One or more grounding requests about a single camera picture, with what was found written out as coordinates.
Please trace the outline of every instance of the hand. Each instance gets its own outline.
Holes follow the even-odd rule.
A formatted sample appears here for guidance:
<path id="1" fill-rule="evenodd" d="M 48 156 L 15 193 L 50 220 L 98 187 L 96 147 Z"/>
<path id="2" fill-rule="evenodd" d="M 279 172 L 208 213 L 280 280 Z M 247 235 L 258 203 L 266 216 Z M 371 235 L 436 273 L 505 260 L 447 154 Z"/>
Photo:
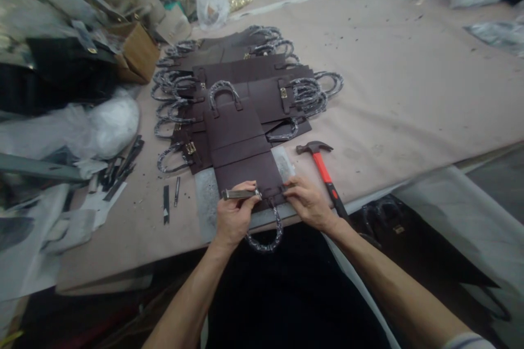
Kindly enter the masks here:
<path id="1" fill-rule="evenodd" d="M 291 176 L 284 185 L 290 187 L 284 192 L 284 196 L 302 221 L 321 232 L 326 232 L 337 222 L 338 217 L 333 214 L 320 191 L 307 178 Z"/>
<path id="2" fill-rule="evenodd" d="M 233 187 L 234 190 L 254 191 L 257 182 L 246 181 Z M 217 236 L 215 240 L 220 244 L 235 248 L 249 229 L 251 210 L 260 201 L 258 196 L 243 200 L 218 201 L 217 206 Z"/>

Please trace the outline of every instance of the metal clasp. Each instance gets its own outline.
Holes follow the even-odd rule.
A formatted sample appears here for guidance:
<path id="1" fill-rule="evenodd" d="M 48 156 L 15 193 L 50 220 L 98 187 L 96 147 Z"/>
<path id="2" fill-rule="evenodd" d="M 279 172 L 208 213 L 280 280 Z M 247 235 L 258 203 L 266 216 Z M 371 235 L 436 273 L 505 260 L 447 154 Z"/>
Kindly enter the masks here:
<path id="1" fill-rule="evenodd" d="M 187 145 L 186 145 L 186 151 L 189 155 L 193 155 L 194 153 L 197 152 L 197 149 L 195 148 L 195 145 L 193 142 L 189 142 Z"/>

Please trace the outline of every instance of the forearm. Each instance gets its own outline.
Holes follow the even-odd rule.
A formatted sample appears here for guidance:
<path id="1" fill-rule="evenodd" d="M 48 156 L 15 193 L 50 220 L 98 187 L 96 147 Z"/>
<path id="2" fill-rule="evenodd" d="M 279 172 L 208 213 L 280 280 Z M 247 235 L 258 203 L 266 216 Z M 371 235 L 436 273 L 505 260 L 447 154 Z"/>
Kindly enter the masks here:
<path id="1" fill-rule="evenodd" d="M 333 220 L 325 232 L 416 348 L 438 349 L 460 333 L 470 331 L 435 296 L 362 239 L 343 219 Z"/>
<path id="2" fill-rule="evenodd" d="M 196 348 L 204 319 L 233 249 L 213 241 L 169 304 L 143 348 Z"/>

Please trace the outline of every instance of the stack of bags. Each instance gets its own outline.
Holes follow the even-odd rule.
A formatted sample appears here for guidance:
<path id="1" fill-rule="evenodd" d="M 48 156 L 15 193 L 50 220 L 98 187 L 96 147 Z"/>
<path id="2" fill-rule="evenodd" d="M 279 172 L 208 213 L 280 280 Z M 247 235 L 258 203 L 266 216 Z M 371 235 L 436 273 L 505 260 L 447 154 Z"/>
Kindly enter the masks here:
<path id="1" fill-rule="evenodd" d="M 256 210 L 276 211 L 285 200 L 271 148 L 311 130 L 308 119 L 325 111 L 343 86 L 341 75 L 315 73 L 293 50 L 277 28 L 262 26 L 169 48 L 151 93 L 162 101 L 155 134 L 171 141 L 158 168 L 189 167 L 196 174 L 213 167 L 219 190 L 255 179 L 262 198 Z M 327 91 L 318 82 L 324 77 L 334 82 Z M 171 122 L 173 134 L 161 135 Z M 179 151 L 185 163 L 165 167 L 165 157 Z"/>

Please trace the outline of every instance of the hammer head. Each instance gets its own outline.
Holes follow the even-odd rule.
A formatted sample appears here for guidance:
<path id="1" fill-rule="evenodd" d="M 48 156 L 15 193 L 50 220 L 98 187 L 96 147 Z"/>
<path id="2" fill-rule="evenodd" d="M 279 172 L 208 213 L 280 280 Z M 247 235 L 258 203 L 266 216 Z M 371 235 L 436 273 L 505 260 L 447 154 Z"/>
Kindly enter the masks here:
<path id="1" fill-rule="evenodd" d="M 333 148 L 329 145 L 326 145 L 324 142 L 312 141 L 306 144 L 305 146 L 297 146 L 296 153 L 302 154 L 304 152 L 310 152 L 311 154 L 320 152 L 320 149 L 331 151 Z"/>

